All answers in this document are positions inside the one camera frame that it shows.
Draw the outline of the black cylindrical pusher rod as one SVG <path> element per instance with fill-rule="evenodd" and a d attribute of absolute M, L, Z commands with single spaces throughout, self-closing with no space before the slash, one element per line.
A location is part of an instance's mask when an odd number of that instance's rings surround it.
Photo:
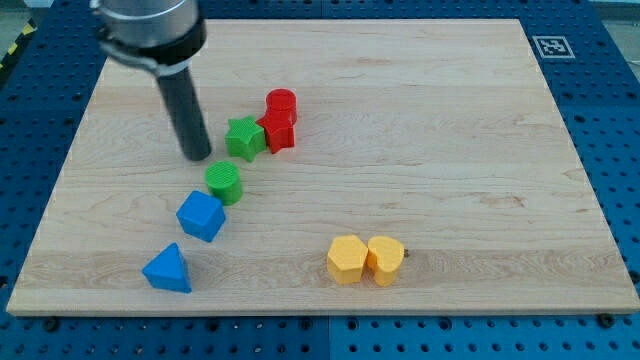
<path fill-rule="evenodd" d="M 212 148 L 189 68 L 156 81 L 183 155 L 190 161 L 204 160 Z"/>

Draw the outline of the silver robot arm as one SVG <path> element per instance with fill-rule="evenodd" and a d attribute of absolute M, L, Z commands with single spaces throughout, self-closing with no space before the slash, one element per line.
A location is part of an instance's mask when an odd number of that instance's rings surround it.
<path fill-rule="evenodd" d="M 112 60 L 154 76 L 184 156 L 200 161 L 211 144 L 190 73 L 207 38 L 198 0 L 92 0 L 96 38 Z"/>

